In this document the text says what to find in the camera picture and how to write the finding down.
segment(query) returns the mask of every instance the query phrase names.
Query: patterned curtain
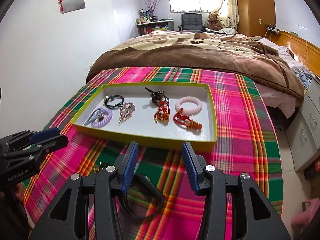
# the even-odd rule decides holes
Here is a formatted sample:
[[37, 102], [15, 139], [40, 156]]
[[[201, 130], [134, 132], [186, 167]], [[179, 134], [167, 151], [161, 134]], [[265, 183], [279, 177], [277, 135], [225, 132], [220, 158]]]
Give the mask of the patterned curtain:
[[238, 22], [239, 22], [238, 0], [222, 0], [222, 3], [225, 3], [225, 2], [228, 3], [228, 14], [226, 16], [220, 16], [221, 24], [223, 28], [230, 27], [236, 30], [238, 28]]

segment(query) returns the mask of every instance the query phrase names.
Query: window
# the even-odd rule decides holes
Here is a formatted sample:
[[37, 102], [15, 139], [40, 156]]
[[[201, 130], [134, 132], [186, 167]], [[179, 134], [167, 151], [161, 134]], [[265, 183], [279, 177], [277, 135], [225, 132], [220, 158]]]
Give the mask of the window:
[[170, 11], [211, 12], [220, 6], [220, 0], [170, 0]]

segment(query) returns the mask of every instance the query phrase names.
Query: brown teddy bear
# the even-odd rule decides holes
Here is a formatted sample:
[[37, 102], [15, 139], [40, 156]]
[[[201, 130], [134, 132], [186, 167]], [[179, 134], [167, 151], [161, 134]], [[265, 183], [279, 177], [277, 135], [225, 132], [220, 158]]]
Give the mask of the brown teddy bear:
[[215, 31], [219, 31], [222, 29], [222, 24], [219, 21], [219, 15], [216, 13], [211, 13], [209, 15], [209, 21], [207, 24], [207, 28]]

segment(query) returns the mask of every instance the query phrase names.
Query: drawer handle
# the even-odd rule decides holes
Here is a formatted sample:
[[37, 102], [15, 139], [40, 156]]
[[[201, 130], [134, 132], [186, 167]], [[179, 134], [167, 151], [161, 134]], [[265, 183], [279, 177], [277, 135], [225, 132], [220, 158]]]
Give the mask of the drawer handle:
[[315, 122], [315, 124], [316, 124], [316, 126], [317, 126], [318, 123], [317, 123], [316, 120], [313, 118], [312, 114], [310, 114], [310, 116], [311, 116], [312, 120]]
[[303, 130], [301, 130], [301, 133], [302, 133], [304, 139], [307, 141], [308, 139], [304, 136]]

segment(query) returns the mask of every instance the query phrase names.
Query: nightstand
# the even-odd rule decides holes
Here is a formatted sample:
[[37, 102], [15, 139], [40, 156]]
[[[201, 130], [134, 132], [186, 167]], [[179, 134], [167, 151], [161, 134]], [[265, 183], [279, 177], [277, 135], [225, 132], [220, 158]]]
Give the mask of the nightstand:
[[320, 155], [320, 84], [312, 79], [297, 116], [286, 130], [295, 171], [307, 168]]

